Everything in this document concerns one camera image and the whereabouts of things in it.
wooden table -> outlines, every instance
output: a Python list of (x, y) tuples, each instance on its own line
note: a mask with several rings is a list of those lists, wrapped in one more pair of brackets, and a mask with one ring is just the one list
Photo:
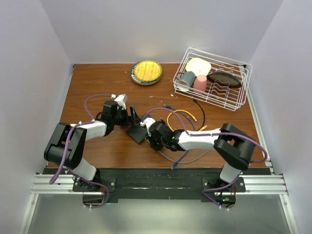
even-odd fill
[[(191, 112), (196, 118), (196, 127), (202, 124), (201, 109), (189, 98), (175, 94), (172, 79), (179, 64), (162, 64), (163, 74), (160, 81), (151, 86), (141, 86), (130, 78), (132, 64), (77, 64), (70, 83), (61, 122), (78, 123), (89, 121), (90, 117), (84, 110), (84, 101), (94, 94), (128, 95), (127, 106), (134, 105), (139, 116), (163, 104)], [(96, 97), (88, 103), (88, 108), (95, 116), (103, 108), (107, 97)], [(222, 127), (231, 123), (258, 141), (254, 120), (248, 102), (235, 112), (200, 102), (206, 113), (207, 130)], [(156, 119), (166, 119), (169, 112), (155, 111), (151, 115)], [(171, 117), (171, 125), (181, 128), (177, 117)], [(188, 129), (192, 126), (185, 121)], [(171, 167), (172, 162), (150, 148), (147, 142), (138, 145), (126, 134), (127, 128), (116, 126), (108, 136), (95, 138), (86, 142), (83, 157), (95, 167)], [(178, 160), (183, 152), (163, 152), (173, 160)], [(183, 161), (190, 161), (205, 150), (192, 150)], [(256, 148), (253, 160), (261, 159), (262, 153)], [(198, 161), (179, 167), (222, 167), (223, 158), (210, 151)], [(265, 167), (264, 163), (253, 164), (254, 167)]]

white wall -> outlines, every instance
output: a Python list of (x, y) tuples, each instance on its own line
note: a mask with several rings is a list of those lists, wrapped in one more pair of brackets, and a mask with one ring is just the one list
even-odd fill
[(38, 0), (0, 1), (0, 233), (17, 233), (71, 63)]
[(41, 0), (74, 63), (180, 62), (188, 47), (249, 61), (282, 0)]
[(250, 63), (251, 89), (276, 172), (302, 234), (312, 232), (311, 1), (284, 0)]

pink cup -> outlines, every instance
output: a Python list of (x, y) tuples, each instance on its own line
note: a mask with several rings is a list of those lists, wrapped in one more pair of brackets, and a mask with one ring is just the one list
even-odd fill
[(206, 92), (207, 77), (205, 75), (199, 75), (194, 82), (193, 88), (195, 93), (203, 94)]

dish rack wire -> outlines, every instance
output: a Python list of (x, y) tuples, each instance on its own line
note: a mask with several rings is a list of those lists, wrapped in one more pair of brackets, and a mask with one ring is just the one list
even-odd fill
[[(201, 58), (208, 61), (212, 66), (209, 74), (212, 72), (225, 72), (239, 78), (241, 87), (230, 88), (229, 82), (222, 82), (218, 80), (218, 83), (212, 83), (207, 80), (206, 92), (196, 90), (193, 87), (190, 87), (188, 91), (180, 90), (178, 88), (177, 81), (183, 74), (179, 72), (186, 72), (185, 66), (193, 58)], [(246, 102), (252, 69), (253, 67), (245, 62), (210, 54), (194, 48), (188, 48), (173, 79), (175, 93), (195, 98), (231, 111), (236, 111)]]

gray mug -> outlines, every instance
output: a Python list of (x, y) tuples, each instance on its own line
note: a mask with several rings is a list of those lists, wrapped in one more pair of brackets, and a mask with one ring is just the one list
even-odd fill
[(196, 76), (194, 72), (178, 72), (178, 74), (183, 74), (180, 78), (177, 78), (177, 88), (183, 92), (187, 92), (190, 90), (190, 87), (194, 83)]

